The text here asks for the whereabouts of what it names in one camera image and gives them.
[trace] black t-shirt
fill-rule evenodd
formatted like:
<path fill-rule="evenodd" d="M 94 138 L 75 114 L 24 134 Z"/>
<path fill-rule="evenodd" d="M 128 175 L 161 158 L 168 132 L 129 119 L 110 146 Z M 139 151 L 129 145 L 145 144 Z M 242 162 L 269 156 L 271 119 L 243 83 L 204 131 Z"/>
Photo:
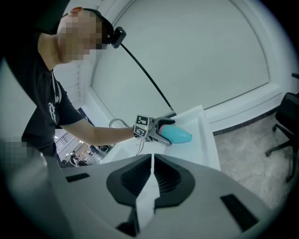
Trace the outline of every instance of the black t-shirt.
<path fill-rule="evenodd" d="M 32 33 L 22 37 L 22 41 L 10 47 L 4 56 L 21 87 L 36 104 L 22 141 L 28 142 L 46 156 L 59 159 L 54 143 L 56 125 L 72 124 L 83 119 L 83 116 L 74 109 L 66 91 L 55 78 L 54 91 L 52 72 L 38 53 L 39 36 L 40 33 Z M 58 87 L 61 90 L 59 103 Z"/>

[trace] tiled floor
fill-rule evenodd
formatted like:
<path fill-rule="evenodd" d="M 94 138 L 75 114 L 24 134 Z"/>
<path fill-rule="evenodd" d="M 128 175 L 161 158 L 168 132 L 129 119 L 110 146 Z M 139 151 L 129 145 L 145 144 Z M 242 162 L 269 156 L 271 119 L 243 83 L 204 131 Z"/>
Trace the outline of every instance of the tiled floor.
<path fill-rule="evenodd" d="M 215 136 L 222 172 L 259 196 L 271 209 L 283 205 L 297 181 L 293 178 L 290 183 L 285 182 L 291 170 L 292 147 L 272 152 L 269 158 L 264 154 L 267 149 L 288 140 L 279 129 L 272 132 L 276 122 L 273 114 Z"/>

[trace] chair leg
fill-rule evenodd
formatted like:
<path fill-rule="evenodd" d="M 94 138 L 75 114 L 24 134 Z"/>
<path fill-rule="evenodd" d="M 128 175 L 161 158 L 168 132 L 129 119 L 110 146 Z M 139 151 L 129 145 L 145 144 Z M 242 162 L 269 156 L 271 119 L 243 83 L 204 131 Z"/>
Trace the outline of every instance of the chair leg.
<path fill-rule="evenodd" d="M 283 144 L 281 144 L 281 145 L 278 145 L 278 146 L 276 146 L 274 148 L 271 148 L 271 149 L 267 150 L 265 152 L 265 155 L 266 155 L 266 157 L 269 157 L 273 151 L 280 150 L 280 149 L 288 147 L 288 146 L 291 146 L 291 141 L 290 140 L 287 141 L 287 142 L 285 142 L 285 143 L 283 143 Z"/>
<path fill-rule="evenodd" d="M 288 183 L 291 179 L 295 176 L 296 171 L 296 163 L 297 163 L 297 153 L 298 153 L 298 146 L 293 146 L 293 165 L 292 165 L 292 174 L 286 177 L 285 181 Z"/>

